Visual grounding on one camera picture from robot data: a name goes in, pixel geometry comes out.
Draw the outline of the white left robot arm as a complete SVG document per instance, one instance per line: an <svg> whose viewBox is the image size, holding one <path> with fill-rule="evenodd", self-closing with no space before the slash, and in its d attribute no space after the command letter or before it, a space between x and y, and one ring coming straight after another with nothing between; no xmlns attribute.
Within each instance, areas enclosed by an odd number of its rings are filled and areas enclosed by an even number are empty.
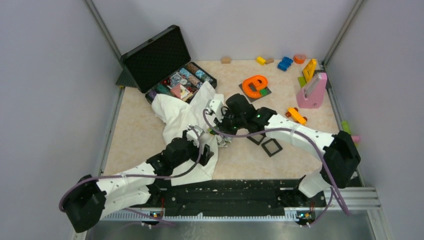
<svg viewBox="0 0 424 240"><path fill-rule="evenodd" d="M175 137L164 150L145 162L115 175L82 177L59 201L75 232L91 229L102 218L134 205L154 207L160 202L162 181L171 186L199 183L198 176L218 156L216 137Z"/></svg>

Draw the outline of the white printed t-shirt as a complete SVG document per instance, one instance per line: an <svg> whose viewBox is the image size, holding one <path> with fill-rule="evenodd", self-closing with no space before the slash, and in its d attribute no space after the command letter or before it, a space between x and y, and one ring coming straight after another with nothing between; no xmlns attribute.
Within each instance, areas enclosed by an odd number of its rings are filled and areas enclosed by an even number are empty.
<svg viewBox="0 0 424 240"><path fill-rule="evenodd" d="M201 137L201 144L209 145L213 152L213 156L206 166L198 164L188 174L171 179L173 187L205 182L213 178L219 160L219 148L226 146L221 137L208 133L209 127L203 118L203 109L207 106L208 101L213 99L223 102L225 96L216 93L211 84L204 83L190 103L166 94L157 94L151 104L155 115L165 123L162 136L166 144L176 137L181 137L189 125L198 126L205 131Z"/></svg>

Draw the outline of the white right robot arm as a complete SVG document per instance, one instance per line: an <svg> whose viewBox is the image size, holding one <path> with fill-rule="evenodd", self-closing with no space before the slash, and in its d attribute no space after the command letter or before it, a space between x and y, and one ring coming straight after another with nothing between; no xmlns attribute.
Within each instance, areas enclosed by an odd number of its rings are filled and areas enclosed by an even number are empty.
<svg viewBox="0 0 424 240"><path fill-rule="evenodd" d="M293 200L299 206L307 206L317 193L330 187L346 188L361 161L349 133L311 129L273 109L255 108L239 93L232 95L225 103L218 99L209 100L204 114L215 115L209 127L218 135L236 138L238 130L245 129L248 131L246 138L263 135L287 142L317 158L321 167L302 177L293 192Z"/></svg>

